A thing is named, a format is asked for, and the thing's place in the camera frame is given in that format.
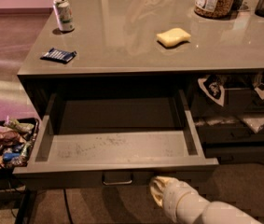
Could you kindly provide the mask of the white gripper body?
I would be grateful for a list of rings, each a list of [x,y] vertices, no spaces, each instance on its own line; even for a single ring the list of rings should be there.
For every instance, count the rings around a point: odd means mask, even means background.
[[[193,223],[200,211],[198,192],[183,181],[172,181],[163,192],[163,210],[174,223]]]

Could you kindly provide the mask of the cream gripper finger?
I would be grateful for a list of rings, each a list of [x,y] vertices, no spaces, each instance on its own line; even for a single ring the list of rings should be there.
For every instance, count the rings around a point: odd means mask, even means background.
[[[163,208],[174,199],[173,184],[176,178],[168,176],[154,176],[149,182],[149,189],[157,206]]]

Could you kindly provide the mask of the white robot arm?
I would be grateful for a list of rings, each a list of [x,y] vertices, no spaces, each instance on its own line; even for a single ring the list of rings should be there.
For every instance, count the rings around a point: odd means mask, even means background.
[[[174,224],[261,224],[237,207],[209,202],[188,183],[173,177],[155,176],[150,193]]]

